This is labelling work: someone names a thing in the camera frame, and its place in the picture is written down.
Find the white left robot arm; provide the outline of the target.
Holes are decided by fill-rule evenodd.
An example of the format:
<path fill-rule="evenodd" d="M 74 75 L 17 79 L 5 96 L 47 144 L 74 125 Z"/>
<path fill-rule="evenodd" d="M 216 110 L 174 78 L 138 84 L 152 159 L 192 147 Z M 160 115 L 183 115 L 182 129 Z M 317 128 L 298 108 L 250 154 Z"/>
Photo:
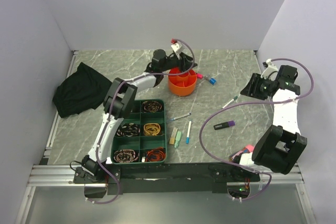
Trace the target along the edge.
<path fill-rule="evenodd" d="M 108 157 L 108 147 L 118 127 L 130 114 L 137 92 L 156 87 L 168 70 L 178 68 L 180 72 L 186 71 L 190 67 L 187 59 L 188 55 L 182 52 L 166 55 L 163 49 L 157 49 L 144 73 L 128 80 L 114 79 L 103 101 L 104 113 L 96 140 L 81 161 L 81 168 L 91 182 L 99 183 L 104 179 L 103 163 Z"/>

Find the orange round pen holder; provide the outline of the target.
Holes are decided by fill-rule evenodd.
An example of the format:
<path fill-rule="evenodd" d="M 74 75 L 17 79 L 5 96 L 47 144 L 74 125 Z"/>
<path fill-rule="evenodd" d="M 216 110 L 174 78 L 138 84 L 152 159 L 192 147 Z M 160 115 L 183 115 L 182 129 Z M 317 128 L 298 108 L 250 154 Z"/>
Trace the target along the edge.
<path fill-rule="evenodd" d="M 194 70 L 181 74 L 179 68 L 173 68 L 168 75 L 169 90 L 179 97 L 190 95 L 196 87 L 197 75 Z"/>

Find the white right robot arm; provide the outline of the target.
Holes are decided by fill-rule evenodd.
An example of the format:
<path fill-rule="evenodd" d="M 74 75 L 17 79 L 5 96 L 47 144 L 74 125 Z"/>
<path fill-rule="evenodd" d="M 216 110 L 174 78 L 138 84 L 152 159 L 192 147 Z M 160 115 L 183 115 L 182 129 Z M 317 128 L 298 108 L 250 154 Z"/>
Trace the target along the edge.
<path fill-rule="evenodd" d="M 288 174 L 307 146 L 298 126 L 298 101 L 310 95 L 314 81 L 305 94 L 295 83 L 298 70 L 289 65 L 276 67 L 275 59 L 267 59 L 261 74 L 253 73 L 240 95 L 254 98 L 252 104 L 271 104 L 272 125 L 255 145 L 251 160 L 274 173 Z"/>

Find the purple black highlighter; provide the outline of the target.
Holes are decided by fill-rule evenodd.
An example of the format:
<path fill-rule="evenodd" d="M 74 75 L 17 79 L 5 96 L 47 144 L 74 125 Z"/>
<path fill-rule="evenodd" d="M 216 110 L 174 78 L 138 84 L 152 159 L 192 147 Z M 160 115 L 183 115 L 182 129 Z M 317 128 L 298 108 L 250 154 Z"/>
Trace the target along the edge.
<path fill-rule="evenodd" d="M 229 127 L 233 127 L 235 126 L 235 122 L 234 121 L 227 121 L 227 122 L 223 122 L 220 124 L 216 124 L 213 126 L 214 130 L 221 130 L 221 129 L 225 129 L 225 128 L 229 128 Z"/>

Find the white green marker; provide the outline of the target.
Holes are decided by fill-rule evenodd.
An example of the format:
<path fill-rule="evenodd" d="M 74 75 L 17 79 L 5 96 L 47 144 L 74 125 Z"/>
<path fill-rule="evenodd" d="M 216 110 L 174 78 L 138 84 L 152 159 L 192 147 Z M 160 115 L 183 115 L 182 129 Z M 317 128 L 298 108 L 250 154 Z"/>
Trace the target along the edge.
<path fill-rule="evenodd" d="M 231 105 L 232 103 L 234 103 L 237 99 L 238 99 L 238 96 L 236 95 L 231 100 L 229 100 L 222 108 L 224 109 L 224 108 L 228 107 L 229 105 Z"/>

